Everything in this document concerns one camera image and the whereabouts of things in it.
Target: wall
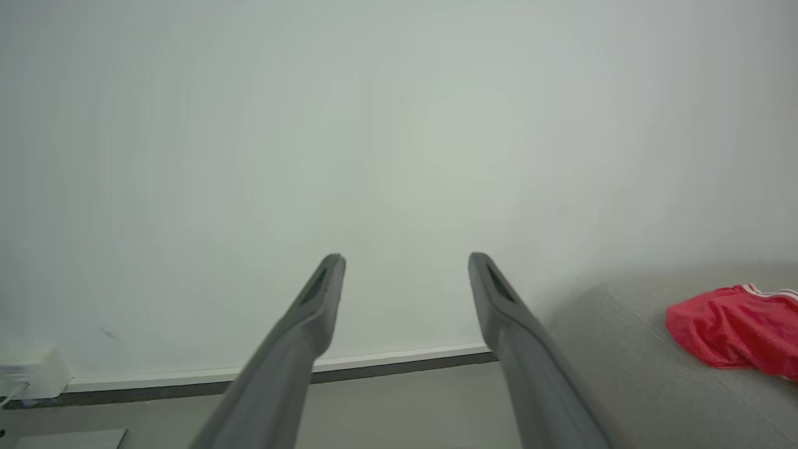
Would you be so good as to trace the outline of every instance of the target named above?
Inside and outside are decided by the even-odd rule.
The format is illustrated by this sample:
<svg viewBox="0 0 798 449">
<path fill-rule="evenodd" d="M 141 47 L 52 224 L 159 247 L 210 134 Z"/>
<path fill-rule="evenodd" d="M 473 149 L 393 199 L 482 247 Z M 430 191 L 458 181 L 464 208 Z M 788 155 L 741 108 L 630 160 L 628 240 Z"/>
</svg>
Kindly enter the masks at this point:
<svg viewBox="0 0 798 449">
<path fill-rule="evenodd" d="M 325 357 L 603 276 L 798 259 L 798 3 L 4 2 L 0 336 L 240 366 L 328 252 Z"/>
</svg>

